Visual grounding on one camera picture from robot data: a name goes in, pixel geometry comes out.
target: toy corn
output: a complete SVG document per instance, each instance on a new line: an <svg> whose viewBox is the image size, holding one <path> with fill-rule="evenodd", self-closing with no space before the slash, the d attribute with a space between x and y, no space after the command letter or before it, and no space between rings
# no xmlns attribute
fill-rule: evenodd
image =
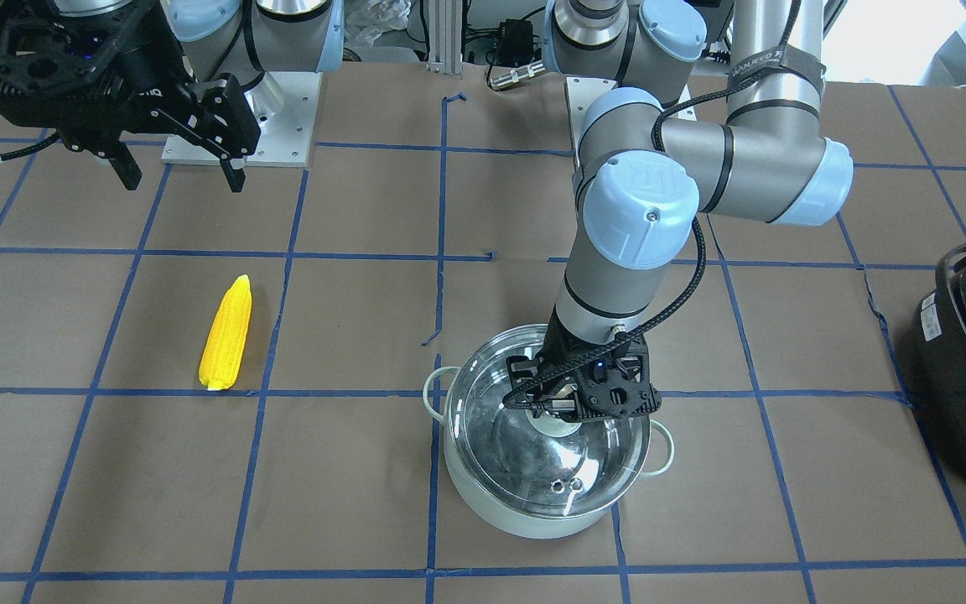
<svg viewBox="0 0 966 604"><path fill-rule="evenodd" d="M207 334L204 356L200 359L200 383L208 390L226 390L237 381L250 317L252 290L248 275L241 275L223 295L215 322Z"/></svg>

